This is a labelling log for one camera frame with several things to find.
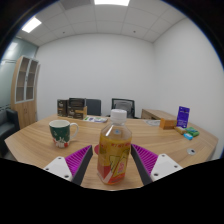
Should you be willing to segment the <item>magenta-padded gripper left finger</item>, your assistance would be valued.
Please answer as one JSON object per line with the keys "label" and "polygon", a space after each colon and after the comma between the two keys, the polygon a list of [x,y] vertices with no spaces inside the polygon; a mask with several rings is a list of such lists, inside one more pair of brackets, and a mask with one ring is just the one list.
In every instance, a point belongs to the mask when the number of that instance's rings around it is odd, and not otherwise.
{"label": "magenta-padded gripper left finger", "polygon": [[56,157],[44,170],[76,185],[81,185],[92,156],[92,146],[89,145],[67,157]]}

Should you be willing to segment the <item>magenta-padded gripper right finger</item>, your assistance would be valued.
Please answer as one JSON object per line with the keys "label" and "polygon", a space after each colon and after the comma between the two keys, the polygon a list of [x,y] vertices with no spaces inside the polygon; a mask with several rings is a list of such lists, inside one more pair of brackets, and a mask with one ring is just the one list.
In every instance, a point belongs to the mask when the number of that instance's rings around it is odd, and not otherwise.
{"label": "magenta-padded gripper right finger", "polygon": [[144,185],[148,185],[182,169],[168,155],[157,155],[135,144],[131,145],[131,155]]}

